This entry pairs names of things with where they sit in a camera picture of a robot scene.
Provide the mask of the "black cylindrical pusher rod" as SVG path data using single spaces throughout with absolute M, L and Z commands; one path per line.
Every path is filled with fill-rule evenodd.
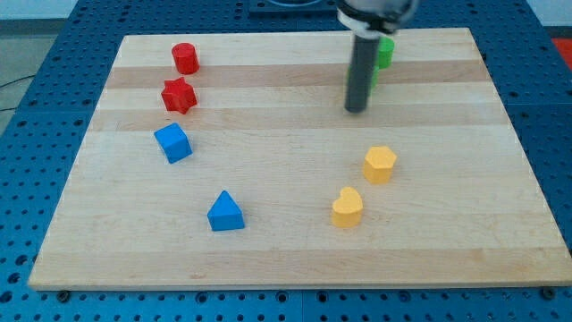
M 379 43 L 379 38 L 356 35 L 353 39 L 344 106 L 352 114 L 362 113 L 367 108 Z

